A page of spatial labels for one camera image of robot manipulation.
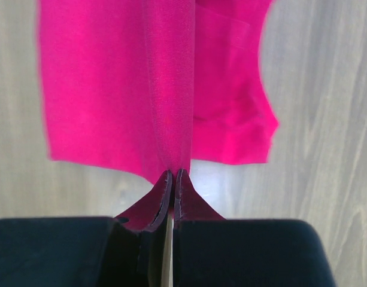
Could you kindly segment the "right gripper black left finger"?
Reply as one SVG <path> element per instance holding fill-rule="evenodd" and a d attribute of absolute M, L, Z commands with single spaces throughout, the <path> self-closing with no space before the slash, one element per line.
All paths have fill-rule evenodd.
<path fill-rule="evenodd" d="M 162 286 L 172 180 L 116 217 L 0 219 L 0 286 Z"/>

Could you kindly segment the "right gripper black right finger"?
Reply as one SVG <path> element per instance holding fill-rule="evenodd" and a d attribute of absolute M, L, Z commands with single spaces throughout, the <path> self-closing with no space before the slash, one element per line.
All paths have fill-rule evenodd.
<path fill-rule="evenodd" d="M 186 170 L 174 191 L 175 286 L 335 286 L 316 230 L 297 219 L 225 219 Z"/>

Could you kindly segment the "pink t shirt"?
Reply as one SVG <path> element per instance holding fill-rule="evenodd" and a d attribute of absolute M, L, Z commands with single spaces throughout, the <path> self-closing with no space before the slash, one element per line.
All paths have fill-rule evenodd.
<path fill-rule="evenodd" d="M 193 159 L 265 163 L 270 1 L 39 1 L 50 157 L 154 183 Z"/>

